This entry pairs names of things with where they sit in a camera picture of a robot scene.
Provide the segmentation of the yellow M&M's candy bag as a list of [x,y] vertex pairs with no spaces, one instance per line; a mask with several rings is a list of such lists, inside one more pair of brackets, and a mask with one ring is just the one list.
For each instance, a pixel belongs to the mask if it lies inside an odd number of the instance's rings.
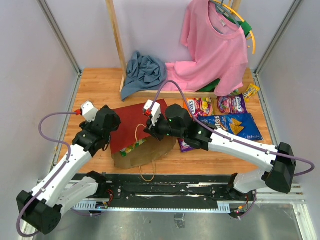
[[250,98],[257,94],[259,91],[260,87],[251,83],[246,89],[246,91],[242,94],[244,101],[249,102]]

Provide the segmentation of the green snack bag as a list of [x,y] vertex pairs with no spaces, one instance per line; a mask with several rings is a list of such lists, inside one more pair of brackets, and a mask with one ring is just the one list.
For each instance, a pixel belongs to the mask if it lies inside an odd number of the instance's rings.
[[241,94],[240,91],[238,89],[236,89],[232,93],[230,93],[229,96],[238,96],[240,94]]

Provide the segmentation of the purple Fox's candy bag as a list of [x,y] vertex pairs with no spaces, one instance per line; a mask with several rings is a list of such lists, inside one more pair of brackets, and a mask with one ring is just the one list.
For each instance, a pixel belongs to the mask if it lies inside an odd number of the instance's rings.
[[220,96],[217,98],[217,108],[222,114],[247,114],[246,103],[242,94]]

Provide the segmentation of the orange Fox's candy bag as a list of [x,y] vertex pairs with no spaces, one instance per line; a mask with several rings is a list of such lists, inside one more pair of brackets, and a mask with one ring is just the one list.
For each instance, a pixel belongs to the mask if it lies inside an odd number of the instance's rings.
[[194,115],[195,117],[209,117],[215,114],[214,110],[214,102],[210,97],[202,97],[202,98],[187,98],[187,104],[184,102],[183,107],[186,110],[191,110],[190,115]]

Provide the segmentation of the small purple candy bag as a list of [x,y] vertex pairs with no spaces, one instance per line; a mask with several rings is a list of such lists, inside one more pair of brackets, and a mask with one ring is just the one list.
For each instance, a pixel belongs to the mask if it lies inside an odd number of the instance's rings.
[[189,146],[184,139],[178,138],[179,149],[181,153],[192,151],[194,148]]

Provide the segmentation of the red brown paper bag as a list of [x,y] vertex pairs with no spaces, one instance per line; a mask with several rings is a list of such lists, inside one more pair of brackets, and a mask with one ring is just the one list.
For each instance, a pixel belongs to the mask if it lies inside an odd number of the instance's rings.
[[[120,117],[121,124],[115,132],[111,133],[110,152],[117,169],[127,170],[141,168],[141,166],[152,164],[153,176],[145,182],[154,180],[157,165],[156,161],[162,159],[171,152],[177,142],[177,138],[165,136],[162,141],[158,141],[144,132],[149,119],[143,113],[144,103],[134,104],[115,109]],[[135,142],[145,139],[146,142],[134,149],[127,156],[122,157],[120,151]]]

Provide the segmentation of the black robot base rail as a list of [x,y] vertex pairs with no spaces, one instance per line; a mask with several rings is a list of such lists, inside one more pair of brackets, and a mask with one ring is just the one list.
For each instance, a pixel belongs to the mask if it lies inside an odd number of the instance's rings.
[[217,210],[219,201],[252,201],[252,192],[237,193],[230,175],[156,175],[146,182],[137,174],[90,172],[101,186],[91,196],[97,203],[92,210],[102,211],[103,202],[113,196],[110,209],[119,210]]

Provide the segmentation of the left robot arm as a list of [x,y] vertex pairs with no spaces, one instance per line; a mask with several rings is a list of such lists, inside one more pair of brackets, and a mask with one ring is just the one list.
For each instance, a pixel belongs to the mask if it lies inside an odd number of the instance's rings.
[[[62,217],[75,205],[87,197],[101,198],[111,194],[106,178],[91,171],[78,183],[66,188],[78,171],[95,154],[105,151],[111,141],[111,132],[115,132],[121,120],[117,113],[107,105],[97,109],[90,101],[85,102],[73,115],[81,115],[84,122],[81,131],[66,145],[67,152],[54,169],[31,191],[21,191],[16,198],[19,210],[16,230],[21,237],[33,237],[35,234],[51,233]],[[35,233],[26,234],[21,230],[21,221],[25,221]]]

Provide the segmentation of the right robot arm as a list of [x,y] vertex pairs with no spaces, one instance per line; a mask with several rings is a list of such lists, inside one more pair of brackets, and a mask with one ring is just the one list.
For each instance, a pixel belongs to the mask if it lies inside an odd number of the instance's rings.
[[228,154],[256,165],[257,170],[231,175],[226,188],[230,199],[238,200],[244,194],[266,187],[285,194],[291,191],[297,164],[290,145],[262,144],[233,135],[194,119],[177,104],[162,113],[159,103],[148,100],[143,113],[148,118],[144,132],[158,141],[165,136],[175,137],[193,149]]

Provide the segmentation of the blue snack bag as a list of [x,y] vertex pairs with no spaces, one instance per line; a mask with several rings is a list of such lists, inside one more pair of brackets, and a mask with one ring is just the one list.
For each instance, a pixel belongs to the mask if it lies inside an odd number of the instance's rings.
[[250,113],[198,116],[198,120],[247,140],[263,140],[255,120]]

